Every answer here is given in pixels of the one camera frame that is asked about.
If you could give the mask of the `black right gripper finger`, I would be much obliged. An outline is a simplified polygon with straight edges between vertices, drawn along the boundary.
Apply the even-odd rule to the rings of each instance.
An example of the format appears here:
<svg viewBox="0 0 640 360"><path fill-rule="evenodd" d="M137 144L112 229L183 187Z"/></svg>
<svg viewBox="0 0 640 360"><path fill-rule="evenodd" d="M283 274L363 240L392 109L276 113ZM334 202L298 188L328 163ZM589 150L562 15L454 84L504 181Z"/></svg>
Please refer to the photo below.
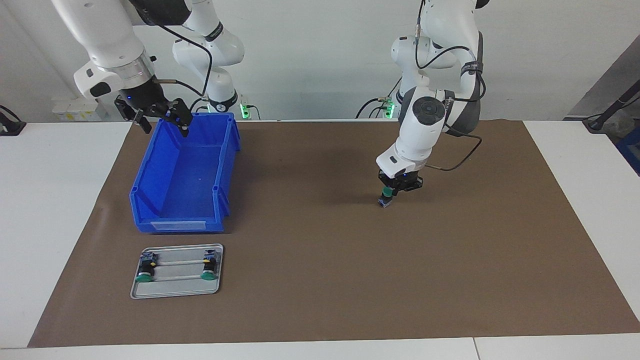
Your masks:
<svg viewBox="0 0 640 360"><path fill-rule="evenodd" d="M183 137L188 137L190 132L189 127L194 117L183 98L176 98L172 101L167 100L161 102L158 112L160 114L160 119L170 125L176 126L178 128L178 132Z"/></svg>
<svg viewBox="0 0 640 360"><path fill-rule="evenodd" d="M139 126L143 130L143 132L146 134L151 133L151 130L153 129L153 127L151 126L151 123L148 121L147 117L145 116L143 110L134 109L123 98L121 98L121 96L117 96L115 98L114 105L117 108L123 120Z"/></svg>

